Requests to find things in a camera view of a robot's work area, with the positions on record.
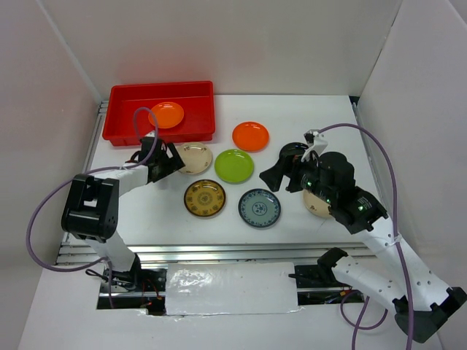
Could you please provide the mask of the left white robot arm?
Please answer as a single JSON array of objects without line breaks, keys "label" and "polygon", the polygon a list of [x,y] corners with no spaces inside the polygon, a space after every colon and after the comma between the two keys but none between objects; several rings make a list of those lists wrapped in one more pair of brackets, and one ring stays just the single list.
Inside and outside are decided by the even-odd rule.
[{"label": "left white robot arm", "polygon": [[144,137],[137,163],[95,176],[76,175],[61,218],[65,232],[85,243],[112,266],[112,278],[128,291],[144,282],[141,261],[117,232],[120,198],[136,188],[155,183],[185,166],[175,145]]}]

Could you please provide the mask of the yellow patterned plate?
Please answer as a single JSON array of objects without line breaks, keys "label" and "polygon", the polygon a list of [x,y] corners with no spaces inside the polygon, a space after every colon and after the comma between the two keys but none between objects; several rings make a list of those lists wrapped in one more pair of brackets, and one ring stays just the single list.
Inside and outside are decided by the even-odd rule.
[{"label": "yellow patterned plate", "polygon": [[224,209],[226,193],[218,182],[201,179],[187,187],[183,202],[194,217],[207,219],[215,217]]}]

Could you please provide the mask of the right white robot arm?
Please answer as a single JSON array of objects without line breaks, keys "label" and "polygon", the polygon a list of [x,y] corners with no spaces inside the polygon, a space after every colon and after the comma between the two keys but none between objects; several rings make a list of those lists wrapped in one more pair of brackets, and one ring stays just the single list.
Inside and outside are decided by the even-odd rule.
[{"label": "right white robot arm", "polygon": [[413,341],[426,342],[466,302],[461,287],[451,287],[435,275],[401,235],[393,232],[386,209],[355,183],[355,169],[339,152],[326,152],[302,160],[295,152],[280,155],[277,163],[260,173],[274,192],[284,176],[286,190],[301,190],[328,204],[331,216],[364,243],[389,272],[385,279],[341,249],[319,260],[318,278],[328,286],[338,281],[363,292],[384,306],[399,328]]}]

